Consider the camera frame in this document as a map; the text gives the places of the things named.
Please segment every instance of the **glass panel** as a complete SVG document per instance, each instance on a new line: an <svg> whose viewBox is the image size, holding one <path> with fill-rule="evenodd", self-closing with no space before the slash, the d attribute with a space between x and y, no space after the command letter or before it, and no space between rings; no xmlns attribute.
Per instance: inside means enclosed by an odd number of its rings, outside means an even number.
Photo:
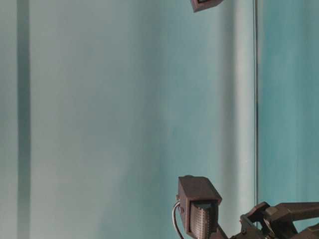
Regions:
<svg viewBox="0 0 319 239"><path fill-rule="evenodd" d="M259 201L319 201L318 9L258 1Z"/></svg>

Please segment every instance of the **teal wall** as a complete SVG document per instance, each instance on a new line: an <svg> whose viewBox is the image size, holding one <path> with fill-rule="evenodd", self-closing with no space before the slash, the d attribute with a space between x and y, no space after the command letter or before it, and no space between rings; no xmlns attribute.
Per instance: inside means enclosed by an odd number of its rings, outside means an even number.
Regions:
<svg viewBox="0 0 319 239"><path fill-rule="evenodd" d="M14 150L1 158L11 165L0 185L30 187L11 195L26 212L17 239L177 238L186 174L210 178L221 225L238 232L254 204L253 1L194 14L184 0L30 0L29 11L30 172L17 173ZM3 68L16 66L15 26ZM19 133L10 74L4 150Z"/></svg>
<svg viewBox="0 0 319 239"><path fill-rule="evenodd" d="M319 201L319 1L258 3L260 201Z"/></svg>

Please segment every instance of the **white cable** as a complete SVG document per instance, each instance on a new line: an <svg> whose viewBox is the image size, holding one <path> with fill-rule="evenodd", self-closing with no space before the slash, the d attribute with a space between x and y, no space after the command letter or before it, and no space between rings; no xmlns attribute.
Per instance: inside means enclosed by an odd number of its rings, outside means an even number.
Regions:
<svg viewBox="0 0 319 239"><path fill-rule="evenodd" d="M177 223L176 223L176 214L175 214L175 212L176 212L176 208L179 207L179 206L180 206L180 200L178 200L178 201L175 203L174 207L173 207L172 218L173 218L174 228L175 228L175 230L177 231L177 234L179 235L179 238L180 238L180 239L184 239L183 236L182 236L182 234L180 233L180 231L179 231L179 229L178 229L178 226L177 226Z"/></svg>

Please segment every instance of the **mounted device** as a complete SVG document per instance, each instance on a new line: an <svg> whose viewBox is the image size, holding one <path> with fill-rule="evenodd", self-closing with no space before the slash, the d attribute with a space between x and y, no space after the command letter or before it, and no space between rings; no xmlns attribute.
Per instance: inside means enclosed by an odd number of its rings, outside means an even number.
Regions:
<svg viewBox="0 0 319 239"><path fill-rule="evenodd" d="M181 239L175 216L177 208L187 235L194 239L228 239L218 224L222 198L209 179L190 175L179 177L176 199L172 219ZM280 203L274 207L262 202L240 217L242 230L231 239L319 239L319 224L299 233L293 223L317 217L319 202Z"/></svg>

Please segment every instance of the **teal backdrop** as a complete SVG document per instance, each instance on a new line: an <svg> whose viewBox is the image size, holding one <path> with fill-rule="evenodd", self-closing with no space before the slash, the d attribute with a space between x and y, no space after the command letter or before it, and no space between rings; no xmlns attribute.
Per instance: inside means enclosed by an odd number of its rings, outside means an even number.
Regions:
<svg viewBox="0 0 319 239"><path fill-rule="evenodd" d="M318 10L317 0L258 1L259 200L273 205L319 201Z"/></svg>
<svg viewBox="0 0 319 239"><path fill-rule="evenodd" d="M197 14L3 0L0 29L0 238L177 238L187 174L213 182L220 224L240 230L255 200L252 0Z"/></svg>

